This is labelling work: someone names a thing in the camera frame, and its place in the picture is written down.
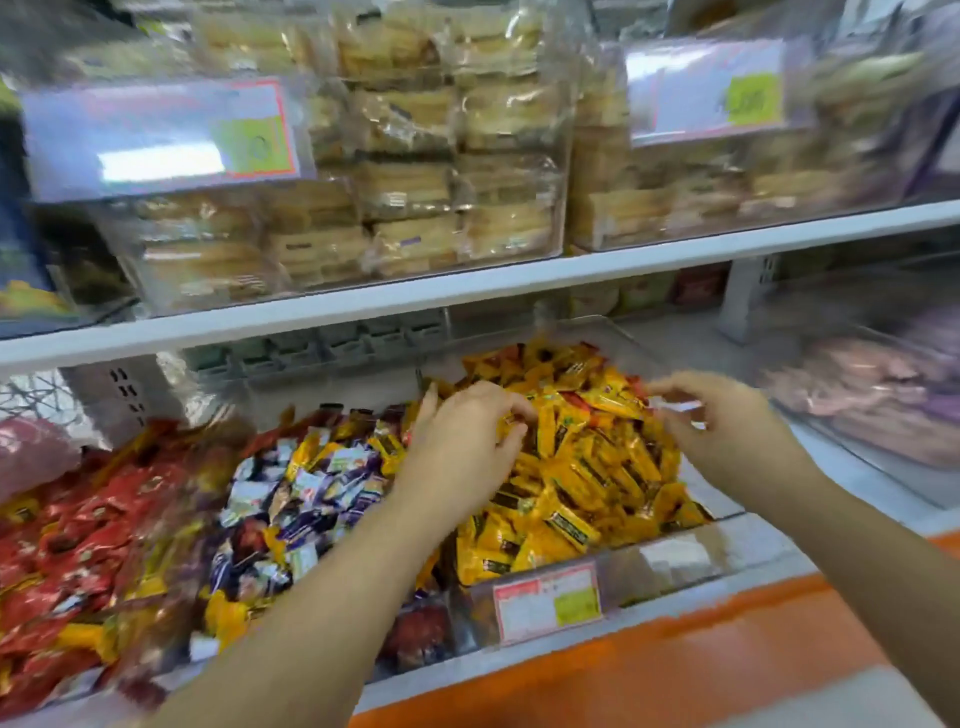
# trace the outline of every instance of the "shelf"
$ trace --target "shelf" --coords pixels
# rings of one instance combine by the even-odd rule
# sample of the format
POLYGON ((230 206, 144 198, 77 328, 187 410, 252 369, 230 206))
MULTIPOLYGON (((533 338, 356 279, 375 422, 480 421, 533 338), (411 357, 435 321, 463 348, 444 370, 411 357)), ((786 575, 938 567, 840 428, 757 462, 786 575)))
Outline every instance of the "shelf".
POLYGON ((0 342, 0 376, 484 301, 744 256, 770 255, 897 232, 930 230, 956 223, 960 223, 960 201, 899 207, 95 329, 58 331, 0 342))

